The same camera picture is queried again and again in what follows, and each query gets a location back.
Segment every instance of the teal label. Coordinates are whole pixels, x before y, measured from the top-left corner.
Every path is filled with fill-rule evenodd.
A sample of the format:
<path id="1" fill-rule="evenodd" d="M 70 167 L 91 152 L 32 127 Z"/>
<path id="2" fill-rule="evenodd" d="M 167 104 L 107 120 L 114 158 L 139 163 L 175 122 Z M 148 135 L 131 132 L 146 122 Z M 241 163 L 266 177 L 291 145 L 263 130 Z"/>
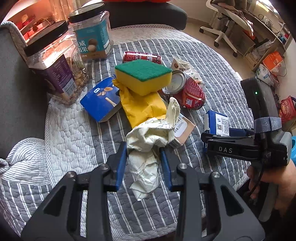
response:
<path id="1" fill-rule="evenodd" d="M 106 19 L 96 26 L 75 31 L 83 59 L 103 58 L 110 50 Z"/>

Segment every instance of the baseboard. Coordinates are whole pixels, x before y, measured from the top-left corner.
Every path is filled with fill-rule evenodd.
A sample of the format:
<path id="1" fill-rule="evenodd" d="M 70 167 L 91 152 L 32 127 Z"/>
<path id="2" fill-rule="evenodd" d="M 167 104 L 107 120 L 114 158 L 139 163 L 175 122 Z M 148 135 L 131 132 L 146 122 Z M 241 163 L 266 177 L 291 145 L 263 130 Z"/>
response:
<path id="1" fill-rule="evenodd" d="M 204 21 L 201 21 L 201 20 L 198 20 L 198 19 L 195 19 L 195 18 L 187 18 L 187 22 L 188 23 L 194 23 L 194 24 L 197 24 L 197 25 L 200 25 L 200 26 L 204 26 L 204 27 L 207 27 L 207 28 L 211 28 L 211 26 L 209 25 L 209 23 L 204 22 Z"/>

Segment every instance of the purple label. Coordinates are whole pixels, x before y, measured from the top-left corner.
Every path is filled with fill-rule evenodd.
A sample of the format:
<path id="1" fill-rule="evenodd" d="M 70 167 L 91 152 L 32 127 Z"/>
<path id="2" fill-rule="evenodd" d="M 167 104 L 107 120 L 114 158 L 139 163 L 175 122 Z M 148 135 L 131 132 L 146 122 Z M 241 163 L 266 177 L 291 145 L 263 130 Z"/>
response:
<path id="1" fill-rule="evenodd" d="M 59 57 L 50 67 L 46 69 L 33 69 L 33 71 L 47 81 L 50 93 L 66 93 L 70 96 L 76 89 L 73 73 L 65 55 Z"/>

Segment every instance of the blue cardboard box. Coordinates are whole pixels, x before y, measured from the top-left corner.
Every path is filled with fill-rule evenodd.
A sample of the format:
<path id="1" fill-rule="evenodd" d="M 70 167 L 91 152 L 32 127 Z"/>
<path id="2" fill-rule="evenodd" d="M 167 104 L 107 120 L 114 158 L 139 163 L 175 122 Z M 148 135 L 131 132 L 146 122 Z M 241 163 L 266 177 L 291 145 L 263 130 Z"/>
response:
<path id="1" fill-rule="evenodd" d="M 204 116 L 204 132 L 229 136 L 229 120 L 227 115 L 209 110 Z M 207 152 L 207 143 L 203 143 L 203 151 Z"/>
<path id="2" fill-rule="evenodd" d="M 97 122 L 109 120 L 122 107 L 120 97 L 116 94 L 119 89 L 112 80 L 112 77 L 103 79 L 80 101 Z"/>

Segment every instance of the black jar lid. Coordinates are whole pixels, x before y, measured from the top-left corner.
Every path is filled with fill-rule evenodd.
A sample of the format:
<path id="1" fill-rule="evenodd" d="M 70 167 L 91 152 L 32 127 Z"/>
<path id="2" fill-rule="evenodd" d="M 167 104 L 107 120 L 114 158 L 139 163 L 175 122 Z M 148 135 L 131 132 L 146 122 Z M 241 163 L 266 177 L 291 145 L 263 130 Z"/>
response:
<path id="1" fill-rule="evenodd" d="M 29 40 L 28 46 L 24 48 L 26 56 L 32 56 L 33 54 L 44 49 L 67 31 L 68 24 L 66 21 L 56 22 L 41 30 Z"/>
<path id="2" fill-rule="evenodd" d="M 105 11 L 104 3 L 94 3 L 85 7 L 81 7 L 72 12 L 68 16 L 69 23 L 78 23 L 86 19 L 90 19 Z"/>

